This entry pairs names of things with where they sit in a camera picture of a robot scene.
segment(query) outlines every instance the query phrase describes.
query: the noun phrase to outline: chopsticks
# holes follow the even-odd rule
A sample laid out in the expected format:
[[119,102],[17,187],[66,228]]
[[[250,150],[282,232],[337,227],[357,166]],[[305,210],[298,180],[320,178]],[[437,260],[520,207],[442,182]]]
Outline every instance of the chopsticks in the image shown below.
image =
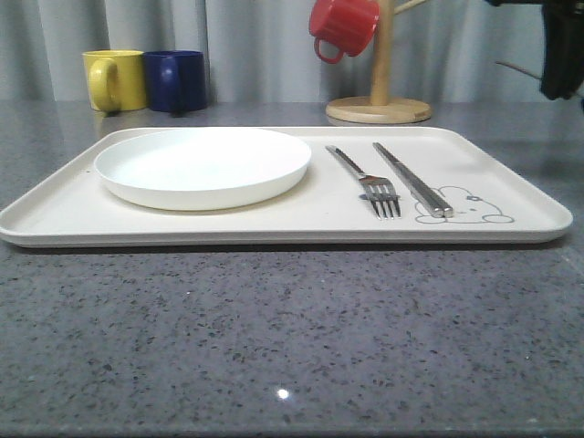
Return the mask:
[[374,142],[373,147],[392,167],[401,181],[410,189],[415,198],[422,203],[432,217],[453,217],[454,209],[438,193],[416,176],[405,164],[400,162],[380,143]]

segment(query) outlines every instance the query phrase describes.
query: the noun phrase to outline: fork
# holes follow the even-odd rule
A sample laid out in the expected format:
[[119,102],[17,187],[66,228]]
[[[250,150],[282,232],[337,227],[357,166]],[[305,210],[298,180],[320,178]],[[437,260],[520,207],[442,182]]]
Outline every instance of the fork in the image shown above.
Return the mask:
[[336,146],[327,146],[327,151],[340,157],[349,165],[351,172],[359,180],[367,200],[371,203],[379,219],[402,217],[402,210],[398,201],[400,196],[395,192],[390,180],[381,176],[368,175],[345,152]]

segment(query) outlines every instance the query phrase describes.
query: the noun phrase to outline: cutlery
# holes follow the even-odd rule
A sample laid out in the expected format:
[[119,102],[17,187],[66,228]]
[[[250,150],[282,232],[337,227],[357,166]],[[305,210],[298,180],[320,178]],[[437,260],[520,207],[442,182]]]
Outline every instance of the cutlery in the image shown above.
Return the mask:
[[371,203],[379,219],[402,217],[398,201],[399,196],[390,180],[380,176],[368,175],[345,152],[335,146],[327,146],[327,150],[349,165],[351,173],[357,177],[365,191],[367,200]]
[[373,147],[388,162],[398,177],[410,189],[414,197],[422,203],[432,217],[453,217],[454,209],[438,193],[428,187],[424,181],[416,176],[405,164],[400,162],[391,152],[380,143],[374,142]]

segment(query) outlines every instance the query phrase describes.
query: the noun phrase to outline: wooden base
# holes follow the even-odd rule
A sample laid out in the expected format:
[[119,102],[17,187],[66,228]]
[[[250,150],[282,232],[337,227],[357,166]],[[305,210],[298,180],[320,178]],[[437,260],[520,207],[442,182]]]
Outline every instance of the wooden base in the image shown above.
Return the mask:
[[390,98],[387,105],[371,105],[370,97],[344,98],[331,101],[327,114],[357,123],[412,123],[429,119],[432,109],[427,103],[413,99]]

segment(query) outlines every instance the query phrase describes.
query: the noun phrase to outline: gray speckled countertop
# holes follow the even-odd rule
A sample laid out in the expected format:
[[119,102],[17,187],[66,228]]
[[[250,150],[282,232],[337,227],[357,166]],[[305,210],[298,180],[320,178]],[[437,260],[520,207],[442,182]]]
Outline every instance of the gray speckled countertop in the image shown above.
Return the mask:
[[[114,130],[324,125],[322,104],[104,118],[0,102],[0,208]],[[584,434],[584,117],[443,104],[567,206],[543,245],[0,243],[0,435]]]

